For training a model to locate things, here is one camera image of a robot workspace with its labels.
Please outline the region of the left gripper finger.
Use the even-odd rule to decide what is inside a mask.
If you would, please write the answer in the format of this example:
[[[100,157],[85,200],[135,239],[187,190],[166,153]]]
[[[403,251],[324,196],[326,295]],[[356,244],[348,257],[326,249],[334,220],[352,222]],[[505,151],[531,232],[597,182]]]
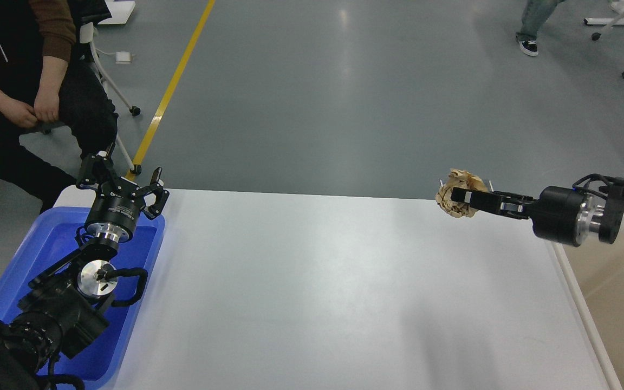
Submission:
[[[108,153],[87,155],[80,165],[76,188],[92,190],[99,196],[110,196],[121,191],[121,181]]]
[[[131,190],[131,200],[149,220],[154,220],[163,214],[164,207],[170,197],[170,192],[165,189],[161,179],[162,175],[163,168],[157,167],[153,171],[151,181],[147,186]]]

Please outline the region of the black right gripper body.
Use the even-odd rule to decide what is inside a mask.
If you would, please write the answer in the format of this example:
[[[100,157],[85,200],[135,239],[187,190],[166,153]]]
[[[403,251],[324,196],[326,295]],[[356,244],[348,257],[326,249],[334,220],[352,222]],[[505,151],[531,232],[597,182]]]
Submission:
[[[598,197],[572,188],[546,187],[538,200],[523,207],[540,239],[579,247],[600,230],[605,207]]]

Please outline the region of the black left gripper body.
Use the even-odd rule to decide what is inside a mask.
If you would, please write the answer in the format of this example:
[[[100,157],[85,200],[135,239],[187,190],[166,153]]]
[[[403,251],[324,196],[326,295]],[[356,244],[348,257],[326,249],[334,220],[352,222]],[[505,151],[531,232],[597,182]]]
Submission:
[[[115,242],[128,242],[134,236],[139,215],[145,209],[143,198],[133,198],[135,190],[124,192],[111,186],[101,186],[96,192],[84,227],[94,237],[107,237]]]

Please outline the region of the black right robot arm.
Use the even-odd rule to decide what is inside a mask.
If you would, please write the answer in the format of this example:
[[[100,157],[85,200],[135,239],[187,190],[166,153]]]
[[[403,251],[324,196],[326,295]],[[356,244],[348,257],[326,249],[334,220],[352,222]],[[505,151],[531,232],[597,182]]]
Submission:
[[[437,201],[454,217],[483,211],[530,220],[534,235],[550,242],[579,247],[594,235],[602,243],[613,244],[624,219],[624,178],[589,174],[570,188],[546,187],[534,198],[495,191],[468,171],[454,170]]]

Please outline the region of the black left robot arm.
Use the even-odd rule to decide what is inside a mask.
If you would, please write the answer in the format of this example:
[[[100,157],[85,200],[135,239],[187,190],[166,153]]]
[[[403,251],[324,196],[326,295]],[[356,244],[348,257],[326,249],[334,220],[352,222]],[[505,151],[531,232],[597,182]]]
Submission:
[[[77,230],[79,247],[34,277],[18,303],[21,313],[0,320],[0,389],[84,389],[74,374],[57,374],[61,355],[72,359],[109,327],[109,308],[138,303],[149,280],[143,266],[116,268],[121,243],[134,236],[139,215],[158,218],[167,203],[163,168],[146,187],[118,176],[107,152],[84,158],[76,186],[95,199]]]

